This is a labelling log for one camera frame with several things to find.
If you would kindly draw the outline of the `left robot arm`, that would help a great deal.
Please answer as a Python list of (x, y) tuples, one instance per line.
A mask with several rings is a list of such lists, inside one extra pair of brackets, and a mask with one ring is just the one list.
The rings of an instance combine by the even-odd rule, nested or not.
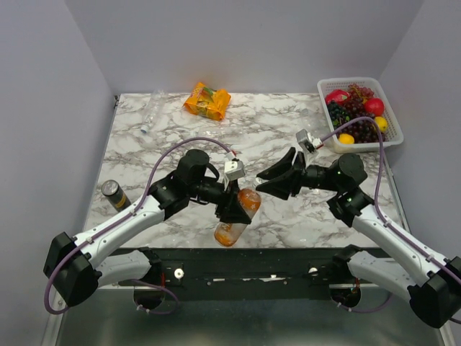
[(226, 157), (224, 175), (220, 176), (204, 151), (190, 149), (174, 171), (148, 183), (140, 198), (109, 220), (75, 236), (65, 232), (55, 236), (43, 269), (48, 278), (44, 302), (49, 301), (52, 288), (67, 307), (74, 307), (103, 285), (124, 280), (155, 283), (160, 268), (145, 250), (113, 253), (190, 203), (215, 205), (215, 215), (222, 223), (249, 224), (251, 219), (238, 201), (238, 180), (245, 175), (243, 162), (232, 151)]

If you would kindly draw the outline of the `orange juice bottle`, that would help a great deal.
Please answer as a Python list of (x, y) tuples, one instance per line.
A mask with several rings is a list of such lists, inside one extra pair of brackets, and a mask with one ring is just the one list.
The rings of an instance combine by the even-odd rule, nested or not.
[(214, 231), (215, 240), (223, 247), (231, 247), (238, 241), (261, 206), (261, 195), (251, 187), (240, 190), (236, 198), (230, 214)]

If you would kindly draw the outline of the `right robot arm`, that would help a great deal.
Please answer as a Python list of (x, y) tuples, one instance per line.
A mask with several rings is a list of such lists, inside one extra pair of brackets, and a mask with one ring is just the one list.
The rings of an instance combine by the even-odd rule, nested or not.
[(302, 188), (333, 191), (328, 200), (334, 217), (371, 239), (393, 262), (350, 246), (349, 254), (331, 265), (342, 283), (353, 277), (374, 283), (408, 302), (426, 325), (443, 327), (460, 310), (460, 258), (449, 259), (394, 223), (360, 187), (367, 173), (356, 154), (343, 154), (329, 167), (306, 164), (290, 148), (273, 166), (258, 173), (256, 189), (287, 200)]

